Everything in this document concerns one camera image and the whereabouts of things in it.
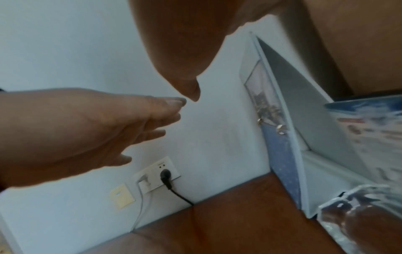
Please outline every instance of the blue panel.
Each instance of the blue panel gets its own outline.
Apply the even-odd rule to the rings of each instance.
[[[281,180],[298,209],[301,209],[299,175],[287,135],[276,133],[274,126],[262,124],[271,169]]]

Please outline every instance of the black plug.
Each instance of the black plug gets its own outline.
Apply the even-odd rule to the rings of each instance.
[[[172,189],[172,184],[170,183],[171,177],[172,177],[172,173],[168,169],[164,169],[160,173],[160,180],[166,185],[168,190]]]

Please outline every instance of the hand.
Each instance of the hand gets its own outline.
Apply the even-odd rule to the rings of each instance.
[[[157,128],[179,121],[185,104],[84,89],[0,93],[0,186],[125,165],[123,150],[164,136]]]

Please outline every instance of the wall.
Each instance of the wall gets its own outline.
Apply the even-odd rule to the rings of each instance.
[[[177,96],[153,69],[125,0],[24,0],[0,3],[0,86],[6,90],[84,87],[107,92]],[[238,70],[254,31],[310,77],[277,17],[229,36],[199,77],[201,100],[164,139],[131,147],[130,165],[104,168],[43,185],[7,190],[0,214],[25,254],[73,254],[130,230],[139,202],[117,211],[111,189],[168,155],[182,177],[177,190],[199,202],[269,171],[256,114]],[[145,196],[139,226],[185,208],[165,188]]]

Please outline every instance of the skin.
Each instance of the skin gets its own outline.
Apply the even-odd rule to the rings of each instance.
[[[286,0],[129,0],[156,70],[197,101],[196,77],[212,62],[226,35],[246,22],[279,12]]]
[[[0,93],[0,186],[23,187],[131,162],[129,146],[165,135],[183,98],[84,89]]]

